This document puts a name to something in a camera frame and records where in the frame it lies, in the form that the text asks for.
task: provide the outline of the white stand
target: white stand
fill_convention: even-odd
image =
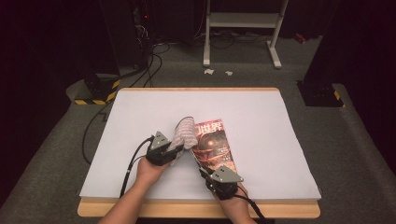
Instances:
[[[211,13],[210,0],[207,0],[204,66],[208,67],[210,65],[210,27],[251,27],[274,28],[272,40],[267,41],[267,45],[274,62],[274,67],[280,69],[282,65],[277,56],[275,44],[288,2],[289,0],[283,0],[279,13]]]

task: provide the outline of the forearm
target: forearm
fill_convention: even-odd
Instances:
[[[140,208],[145,200],[148,190],[149,188],[147,186],[143,186],[142,184],[135,182],[99,223],[136,223]]]
[[[233,224],[257,224],[257,222],[250,217],[248,211],[238,211],[233,214],[225,214]]]

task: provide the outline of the human hand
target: human hand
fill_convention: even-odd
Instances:
[[[142,185],[143,188],[149,189],[160,179],[163,171],[169,166],[169,163],[162,166],[153,165],[145,157],[140,159],[137,165],[135,184]]]
[[[248,191],[240,182],[238,182],[238,187],[238,191],[235,194],[247,197],[246,194],[248,194]],[[253,218],[250,217],[247,201],[236,197],[232,197],[228,200],[219,200],[215,194],[214,196],[221,205],[224,215],[229,218],[233,224],[256,223]]]

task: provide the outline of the paper scrap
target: paper scrap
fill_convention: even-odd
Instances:
[[[215,70],[212,70],[212,69],[205,70],[205,74],[213,75],[213,72],[215,72]]]

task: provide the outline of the magazine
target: magazine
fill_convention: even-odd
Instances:
[[[222,120],[196,123],[195,131],[198,144],[191,149],[191,154],[197,162],[212,173],[224,165],[237,174]]]

